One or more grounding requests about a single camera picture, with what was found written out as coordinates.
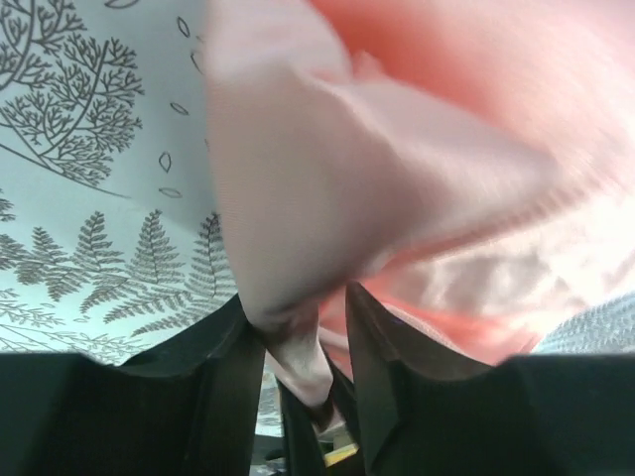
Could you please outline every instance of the pink fabric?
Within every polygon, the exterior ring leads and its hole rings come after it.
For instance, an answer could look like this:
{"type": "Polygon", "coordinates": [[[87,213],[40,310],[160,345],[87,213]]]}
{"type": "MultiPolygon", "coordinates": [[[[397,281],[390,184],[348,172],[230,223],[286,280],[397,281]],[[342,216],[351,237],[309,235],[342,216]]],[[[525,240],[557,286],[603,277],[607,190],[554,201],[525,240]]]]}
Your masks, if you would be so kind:
{"type": "Polygon", "coordinates": [[[631,0],[210,0],[226,249],[305,402],[318,319],[348,369],[347,280],[487,363],[635,289],[633,24],[631,0]]]}

